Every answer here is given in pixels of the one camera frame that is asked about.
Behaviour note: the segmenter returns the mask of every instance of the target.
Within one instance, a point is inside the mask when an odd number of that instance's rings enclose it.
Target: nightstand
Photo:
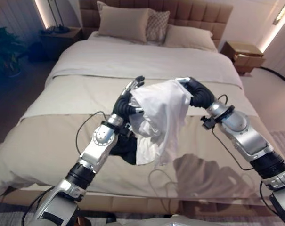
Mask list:
[[[68,33],[51,33],[51,34],[40,34],[39,37],[43,44],[43,47],[51,60],[58,60],[62,52],[83,39],[81,28],[69,27],[70,32]]]
[[[256,46],[243,42],[226,41],[220,53],[232,61],[238,73],[251,72],[265,61],[264,54]]]

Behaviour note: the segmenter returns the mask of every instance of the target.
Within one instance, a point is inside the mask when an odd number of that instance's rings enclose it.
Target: wall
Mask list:
[[[270,31],[272,22],[283,7],[285,0],[206,0],[233,5],[229,22],[222,37],[259,45]]]
[[[264,52],[264,67],[270,68],[285,77],[285,24]]]
[[[45,22],[46,28],[49,26],[55,26],[56,22],[58,25],[62,24],[55,2],[53,0],[49,0],[51,8],[54,13],[54,17],[51,13],[51,9],[49,7],[49,3],[47,0],[35,0],[36,4],[38,5],[38,8],[40,10],[41,16]],[[57,7],[60,11],[63,23],[65,26],[70,27],[80,27],[80,11],[79,11],[79,2],[78,0],[57,0]]]
[[[42,29],[35,5],[30,0],[0,0],[0,27],[7,27],[26,44],[38,40]]]

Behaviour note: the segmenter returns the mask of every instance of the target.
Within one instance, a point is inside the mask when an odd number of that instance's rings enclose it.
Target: led light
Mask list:
[[[259,49],[263,53],[267,49],[267,47],[270,45],[270,43],[273,41],[277,33],[280,31],[280,29],[285,24],[285,12],[283,13],[282,19],[278,21],[276,26],[273,26],[271,31],[269,32],[269,35],[265,40],[260,44]]]
[[[284,14],[285,14],[285,5],[282,8],[282,10],[279,12],[279,14],[277,15],[276,19],[273,21],[273,24],[277,25],[277,23],[283,18]]]
[[[49,23],[49,21],[47,20],[47,17],[46,17],[46,11],[45,9],[43,8],[42,4],[41,4],[41,0],[34,0],[35,1],[35,4],[38,8],[38,11],[39,11],[39,14],[42,18],[42,21],[43,21],[43,24],[44,24],[44,27],[47,29],[51,26],[51,24]]]

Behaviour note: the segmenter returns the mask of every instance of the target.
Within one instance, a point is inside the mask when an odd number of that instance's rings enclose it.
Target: tufted headboard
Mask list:
[[[170,11],[169,24],[209,30],[218,46],[230,17],[232,6],[200,0],[101,0],[109,6],[120,8],[152,8]],[[84,37],[98,30],[100,17],[97,0],[79,0]]]

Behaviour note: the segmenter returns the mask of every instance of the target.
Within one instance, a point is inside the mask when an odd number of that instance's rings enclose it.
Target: white duvet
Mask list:
[[[191,48],[108,42],[96,38],[67,49],[46,81],[46,89],[22,117],[50,114],[110,114],[126,84],[143,75],[147,84],[194,77],[217,97],[227,94],[236,109],[257,115],[242,91],[231,61],[219,53]],[[188,115],[205,115],[189,108]]]

